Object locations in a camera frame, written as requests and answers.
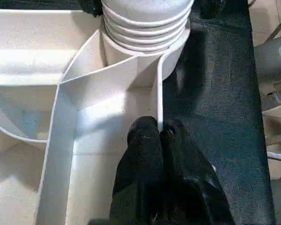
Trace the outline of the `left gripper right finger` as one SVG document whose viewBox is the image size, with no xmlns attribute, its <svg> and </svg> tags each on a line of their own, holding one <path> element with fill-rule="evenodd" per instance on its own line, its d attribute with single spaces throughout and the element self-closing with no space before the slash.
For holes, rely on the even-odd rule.
<svg viewBox="0 0 281 225">
<path fill-rule="evenodd" d="M 170 221 L 184 225 L 235 224 L 212 164 L 181 121 L 164 122 L 161 144 Z"/>
</svg>

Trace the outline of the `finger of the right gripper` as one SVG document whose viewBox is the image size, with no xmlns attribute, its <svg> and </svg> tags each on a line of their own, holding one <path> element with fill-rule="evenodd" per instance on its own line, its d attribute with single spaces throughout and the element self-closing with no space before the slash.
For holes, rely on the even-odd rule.
<svg viewBox="0 0 281 225">
<path fill-rule="evenodd" d="M 91 14 L 94 17 L 100 16 L 103 13 L 101 0 L 79 0 L 82 10 Z"/>
<path fill-rule="evenodd" d="M 226 5 L 226 0 L 202 0 L 200 14 L 203 19 L 212 19 L 218 16 Z"/>
</svg>

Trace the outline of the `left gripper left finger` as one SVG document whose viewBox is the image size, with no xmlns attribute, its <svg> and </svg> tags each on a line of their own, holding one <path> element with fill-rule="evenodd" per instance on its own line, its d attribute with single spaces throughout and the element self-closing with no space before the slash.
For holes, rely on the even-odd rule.
<svg viewBox="0 0 281 225">
<path fill-rule="evenodd" d="M 163 153 L 157 122 L 140 117 L 130 126 L 110 207 L 111 225 L 150 225 L 162 207 Z"/>
</svg>

